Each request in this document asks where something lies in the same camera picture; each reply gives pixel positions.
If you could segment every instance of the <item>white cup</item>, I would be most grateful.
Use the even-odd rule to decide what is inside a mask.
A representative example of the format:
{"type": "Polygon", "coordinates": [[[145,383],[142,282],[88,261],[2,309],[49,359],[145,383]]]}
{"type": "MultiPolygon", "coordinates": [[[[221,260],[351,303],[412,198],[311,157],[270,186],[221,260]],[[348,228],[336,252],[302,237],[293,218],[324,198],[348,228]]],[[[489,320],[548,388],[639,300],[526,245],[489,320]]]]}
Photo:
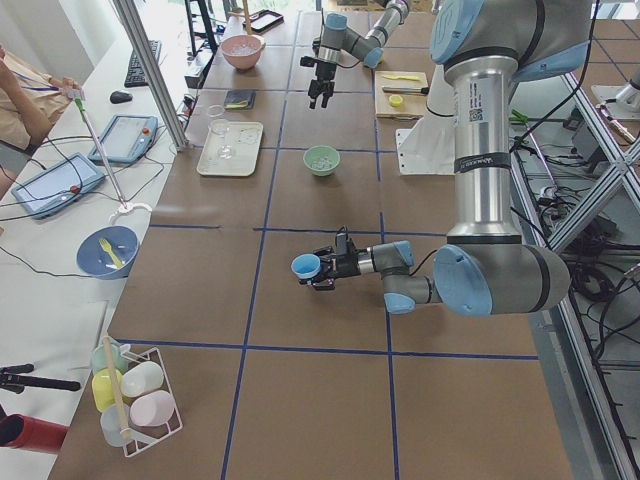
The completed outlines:
{"type": "MultiPolygon", "coordinates": [[[[130,414],[128,405],[124,406],[124,411],[127,413],[128,419],[130,414]]],[[[118,408],[115,404],[102,412],[102,415],[100,416],[100,427],[102,427],[104,439],[112,447],[124,447],[132,440],[131,438],[129,440],[125,440],[120,434],[120,419],[118,418],[118,408]]]]}
{"type": "Polygon", "coordinates": [[[139,397],[157,390],[164,382],[162,367],[155,362],[142,362],[122,376],[120,389],[125,397],[139,397]]]}
{"type": "Polygon", "coordinates": [[[176,401],[166,390],[156,390],[131,405],[131,421],[139,427],[157,427],[167,423],[176,409],[176,401]]]}

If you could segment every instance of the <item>green bowl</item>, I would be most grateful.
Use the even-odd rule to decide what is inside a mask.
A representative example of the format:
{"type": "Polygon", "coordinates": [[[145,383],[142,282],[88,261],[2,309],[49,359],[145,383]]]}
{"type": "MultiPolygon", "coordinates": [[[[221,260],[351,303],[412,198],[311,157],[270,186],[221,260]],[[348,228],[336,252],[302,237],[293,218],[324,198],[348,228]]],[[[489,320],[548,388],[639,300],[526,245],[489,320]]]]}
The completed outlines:
{"type": "Polygon", "coordinates": [[[331,175],[340,165],[340,153],[327,145],[311,147],[302,158],[311,173],[319,177],[331,175]]]}

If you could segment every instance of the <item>white table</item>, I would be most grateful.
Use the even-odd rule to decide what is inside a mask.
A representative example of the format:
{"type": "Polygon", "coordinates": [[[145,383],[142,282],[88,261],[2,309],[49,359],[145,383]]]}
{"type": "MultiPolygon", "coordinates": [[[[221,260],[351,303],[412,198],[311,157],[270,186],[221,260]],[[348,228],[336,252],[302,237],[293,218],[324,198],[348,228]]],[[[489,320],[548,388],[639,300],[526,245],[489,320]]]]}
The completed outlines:
{"type": "MultiPolygon", "coordinates": [[[[187,88],[182,78],[186,69],[184,54],[174,55],[182,47],[179,42],[163,42],[161,70],[178,107],[187,88]]],[[[115,114],[155,115],[163,124],[148,87],[132,88],[133,101],[118,105],[109,102],[113,90],[123,88],[131,45],[126,37],[117,40],[97,65],[84,85],[85,107],[95,129],[102,132],[115,114]]],[[[86,136],[88,130],[78,109],[71,104],[49,137],[86,136]]],[[[66,155],[85,155],[93,144],[90,139],[59,140],[54,143],[66,155]]],[[[149,179],[157,177],[135,197],[135,202],[155,206],[167,179],[175,148],[168,133],[160,129],[156,144],[130,168],[117,173],[124,193],[129,198],[149,179]]],[[[51,166],[62,156],[50,144],[41,147],[34,158],[51,166]]],[[[18,181],[25,181],[41,171],[29,162],[18,181]]],[[[76,265],[76,251],[84,238],[109,224],[109,216],[119,206],[115,190],[108,178],[97,189],[105,195],[89,194],[54,216],[44,220],[23,218],[25,210],[8,193],[0,203],[0,246],[29,262],[38,270],[56,274],[83,274],[76,265]]],[[[117,220],[118,225],[133,229],[140,241],[149,224],[150,214],[135,210],[117,220]]],[[[118,303],[126,279],[52,277],[37,274],[15,258],[0,252],[0,367],[33,363],[34,376],[78,381],[83,386],[89,379],[89,359],[101,328],[108,325],[118,303]]],[[[82,390],[68,392],[27,387],[17,395],[0,390],[0,404],[7,414],[21,413],[43,420],[69,425],[82,390]]],[[[23,450],[0,448],[2,478],[22,480],[44,479],[55,456],[23,450]]]]}

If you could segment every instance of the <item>chopstick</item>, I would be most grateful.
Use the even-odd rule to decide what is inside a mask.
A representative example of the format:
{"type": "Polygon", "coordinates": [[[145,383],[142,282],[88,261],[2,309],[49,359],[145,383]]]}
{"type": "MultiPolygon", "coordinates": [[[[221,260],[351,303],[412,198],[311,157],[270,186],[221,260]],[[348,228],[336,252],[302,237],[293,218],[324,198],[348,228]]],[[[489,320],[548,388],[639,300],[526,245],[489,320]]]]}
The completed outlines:
{"type": "Polygon", "coordinates": [[[102,346],[104,347],[104,354],[107,360],[107,368],[109,369],[109,379],[111,380],[111,391],[113,392],[113,398],[116,401],[116,409],[118,410],[118,421],[120,423],[120,435],[124,440],[131,440],[131,429],[129,428],[129,422],[127,421],[127,412],[124,409],[122,392],[120,391],[120,385],[118,384],[116,366],[113,361],[113,352],[111,351],[111,341],[109,336],[105,335],[104,337],[102,337],[102,346]]]}
{"type": "Polygon", "coordinates": [[[247,29],[247,35],[253,35],[253,29],[251,28],[251,15],[249,14],[249,1],[242,0],[242,8],[244,10],[244,24],[247,29]]]}

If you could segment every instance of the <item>keyboard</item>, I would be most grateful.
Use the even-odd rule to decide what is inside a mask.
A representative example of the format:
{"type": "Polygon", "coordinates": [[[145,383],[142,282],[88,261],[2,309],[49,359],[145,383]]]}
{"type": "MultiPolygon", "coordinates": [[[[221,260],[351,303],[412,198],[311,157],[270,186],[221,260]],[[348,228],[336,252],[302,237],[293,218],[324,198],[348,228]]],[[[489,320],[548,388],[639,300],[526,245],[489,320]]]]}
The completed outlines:
{"type": "MultiPolygon", "coordinates": [[[[160,40],[149,40],[149,46],[151,52],[156,58],[156,62],[160,60],[160,49],[162,48],[162,42],[160,40]]],[[[127,76],[124,79],[125,87],[144,87],[149,85],[142,70],[142,64],[136,52],[131,52],[131,58],[129,58],[129,68],[127,69],[127,76]]]]}

